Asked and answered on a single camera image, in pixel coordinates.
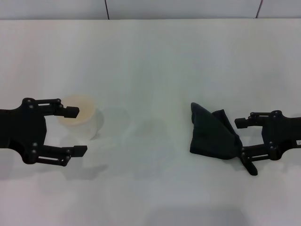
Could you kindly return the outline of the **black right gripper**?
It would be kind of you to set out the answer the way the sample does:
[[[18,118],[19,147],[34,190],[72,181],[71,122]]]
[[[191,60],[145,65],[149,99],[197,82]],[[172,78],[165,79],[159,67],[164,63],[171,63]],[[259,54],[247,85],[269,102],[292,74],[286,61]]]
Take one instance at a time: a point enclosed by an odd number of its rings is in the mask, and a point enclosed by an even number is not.
[[[242,162],[277,161],[284,152],[301,147],[301,118],[285,117],[280,110],[270,113],[251,112],[247,118],[235,119],[235,125],[238,129],[262,127],[264,144],[242,147]]]

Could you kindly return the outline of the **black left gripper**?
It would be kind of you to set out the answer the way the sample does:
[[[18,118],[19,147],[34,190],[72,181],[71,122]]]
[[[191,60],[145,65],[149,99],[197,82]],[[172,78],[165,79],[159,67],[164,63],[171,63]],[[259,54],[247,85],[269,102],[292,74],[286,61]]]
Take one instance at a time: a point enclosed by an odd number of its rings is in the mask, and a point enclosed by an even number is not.
[[[26,164],[41,163],[65,167],[71,158],[83,157],[87,146],[43,145],[47,132],[45,116],[76,118],[78,114],[78,107],[64,107],[59,98],[25,98],[16,109],[1,109],[0,147],[16,151]]]

